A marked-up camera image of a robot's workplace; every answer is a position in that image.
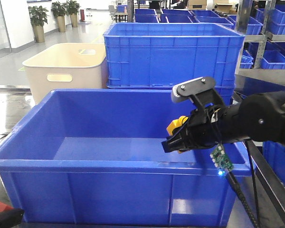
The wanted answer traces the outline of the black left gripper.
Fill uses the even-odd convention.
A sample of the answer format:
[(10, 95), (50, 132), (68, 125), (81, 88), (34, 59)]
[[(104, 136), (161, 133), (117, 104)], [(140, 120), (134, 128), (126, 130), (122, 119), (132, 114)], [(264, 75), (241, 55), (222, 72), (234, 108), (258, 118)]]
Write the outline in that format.
[(23, 209), (11, 209), (0, 212), (0, 228), (12, 228), (22, 222)]

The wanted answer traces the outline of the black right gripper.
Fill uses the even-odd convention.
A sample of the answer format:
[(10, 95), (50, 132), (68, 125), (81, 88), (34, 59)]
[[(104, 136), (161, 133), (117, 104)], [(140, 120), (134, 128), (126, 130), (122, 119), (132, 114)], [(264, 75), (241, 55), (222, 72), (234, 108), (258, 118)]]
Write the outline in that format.
[(196, 110), (188, 117), (186, 135), (174, 134), (162, 141), (165, 153), (173, 151), (186, 152), (192, 149), (208, 149), (219, 143), (228, 143), (223, 120), (227, 115), (227, 107), (209, 106), (206, 108), (206, 122), (198, 121)]

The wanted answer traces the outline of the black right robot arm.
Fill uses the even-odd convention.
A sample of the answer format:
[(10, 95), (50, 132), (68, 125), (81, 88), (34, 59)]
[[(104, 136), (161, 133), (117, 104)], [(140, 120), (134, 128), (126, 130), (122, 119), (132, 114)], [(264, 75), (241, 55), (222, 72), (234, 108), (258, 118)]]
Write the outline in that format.
[(166, 153), (244, 140), (273, 141), (285, 147), (285, 91), (253, 94), (225, 105), (215, 84), (213, 77), (205, 76), (173, 86), (171, 100), (190, 100), (196, 109), (167, 127), (170, 135), (162, 142)]

